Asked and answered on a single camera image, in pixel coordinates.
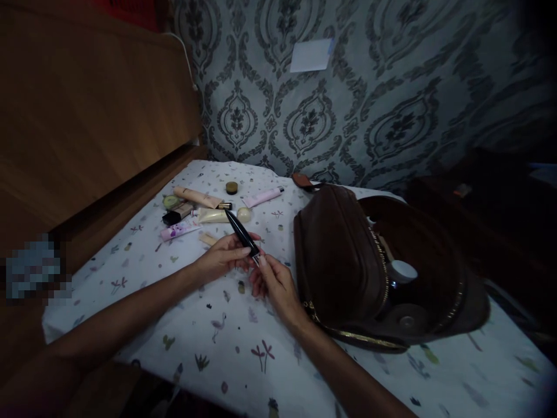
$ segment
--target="sticky note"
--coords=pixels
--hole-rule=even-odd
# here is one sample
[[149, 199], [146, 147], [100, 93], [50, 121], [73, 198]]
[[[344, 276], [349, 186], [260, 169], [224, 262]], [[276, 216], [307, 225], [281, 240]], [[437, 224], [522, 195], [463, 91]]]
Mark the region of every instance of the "sticky note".
[[291, 73], [325, 70], [329, 64], [334, 39], [298, 42], [292, 52]]

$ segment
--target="hand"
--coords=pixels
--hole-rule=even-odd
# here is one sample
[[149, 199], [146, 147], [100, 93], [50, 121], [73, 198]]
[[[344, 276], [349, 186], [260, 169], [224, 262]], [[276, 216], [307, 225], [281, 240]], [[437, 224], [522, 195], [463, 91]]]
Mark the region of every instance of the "hand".
[[259, 257], [259, 269], [254, 269], [249, 281], [254, 285], [255, 296], [269, 293], [274, 310], [288, 328], [309, 320], [300, 304], [290, 269], [271, 255]]
[[[249, 235], [258, 241], [261, 237], [250, 232]], [[227, 274], [234, 267], [243, 269], [246, 273], [250, 267], [256, 267], [254, 260], [247, 257], [251, 249], [244, 247], [236, 234], [226, 235], [219, 239], [209, 250], [198, 258], [193, 266], [203, 283], [209, 283]]]

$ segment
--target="white cord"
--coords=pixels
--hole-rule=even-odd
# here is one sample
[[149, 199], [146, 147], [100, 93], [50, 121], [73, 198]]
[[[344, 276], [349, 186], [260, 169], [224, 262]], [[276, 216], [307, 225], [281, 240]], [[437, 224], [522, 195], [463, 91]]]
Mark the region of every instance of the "white cord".
[[173, 34], [172, 32], [163, 32], [163, 35], [170, 35], [172, 37], [175, 37], [182, 44], [182, 46], [184, 48], [184, 55], [186, 55], [187, 69], [190, 71], [191, 85], [193, 86], [193, 89], [195, 91], [198, 91], [196, 83], [193, 81], [193, 74], [191, 73], [190, 60], [187, 57], [187, 50], [186, 50], [186, 45], [184, 44], [184, 41], [182, 41], [179, 36], [177, 36], [176, 34]]

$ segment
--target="makeup bag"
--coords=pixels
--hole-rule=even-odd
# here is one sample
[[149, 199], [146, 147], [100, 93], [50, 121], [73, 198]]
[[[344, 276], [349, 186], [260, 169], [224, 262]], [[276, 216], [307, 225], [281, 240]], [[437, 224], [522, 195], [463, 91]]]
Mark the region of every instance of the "makeup bag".
[[[292, 178], [306, 191], [319, 190], [294, 218], [296, 272], [303, 306], [332, 337], [402, 353], [487, 321], [483, 283], [430, 216], [392, 197], [356, 200], [347, 188]], [[392, 287], [382, 242], [417, 270], [415, 280]]]

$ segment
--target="cosmetics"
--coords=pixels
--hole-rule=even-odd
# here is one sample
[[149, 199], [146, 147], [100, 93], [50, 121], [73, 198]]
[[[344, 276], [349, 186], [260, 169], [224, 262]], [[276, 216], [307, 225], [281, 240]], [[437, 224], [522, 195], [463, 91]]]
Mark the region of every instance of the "cosmetics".
[[226, 193], [228, 194], [236, 194], [238, 193], [238, 183], [236, 182], [228, 182], [226, 184]]
[[230, 221], [230, 224], [232, 225], [232, 229], [234, 229], [234, 232], [236, 232], [236, 236], [238, 237], [242, 245], [244, 247], [251, 248], [249, 256], [254, 260], [255, 265], [259, 267], [259, 249], [255, 245], [254, 241], [251, 239], [251, 236], [249, 236], [248, 232], [244, 228], [244, 225], [240, 223], [240, 221], [234, 216], [231, 211], [225, 210], [225, 213], [228, 217], [228, 220]]
[[199, 208], [191, 212], [191, 216], [197, 216], [198, 224], [222, 224], [228, 223], [226, 213], [221, 209]]
[[199, 241], [207, 244], [208, 246], [212, 247], [213, 245], [216, 244], [216, 242], [218, 241], [217, 238], [213, 237], [210, 233], [208, 232], [204, 232], [201, 235], [199, 235]]
[[219, 203], [219, 205], [216, 207], [217, 209], [228, 209], [228, 210], [232, 210], [232, 203]]
[[265, 190], [264, 192], [254, 194], [250, 197], [246, 197], [243, 200], [248, 208], [252, 208], [253, 206], [263, 203], [264, 201], [268, 201], [274, 199], [277, 196], [280, 196], [283, 191], [284, 187], [280, 186], [274, 189]]
[[164, 199], [162, 200], [162, 204], [164, 205], [164, 208], [166, 210], [170, 211], [180, 206], [182, 204], [182, 201], [173, 194], [169, 194], [168, 196], [164, 197]]
[[162, 217], [162, 221], [165, 225], [171, 226], [175, 225], [180, 222], [183, 218], [188, 216], [193, 209], [193, 205], [191, 203], [183, 203], [178, 206], [173, 211], [168, 212], [166, 215]]
[[176, 186], [174, 188], [174, 194], [183, 199], [191, 200], [213, 209], [216, 208], [220, 202], [222, 202], [222, 199], [219, 199], [218, 197], [196, 192], [195, 190], [186, 189], [181, 186]]
[[185, 221], [172, 225], [170, 228], [163, 229], [161, 231], [161, 237], [163, 241], [168, 241], [196, 229], [201, 229], [201, 225], [198, 225], [192, 218], [186, 218]]
[[238, 209], [238, 216], [236, 216], [242, 224], [251, 221], [251, 210], [248, 208]]
[[401, 260], [393, 260], [387, 264], [387, 274], [393, 289], [396, 289], [400, 284], [410, 283], [418, 277], [416, 269]]

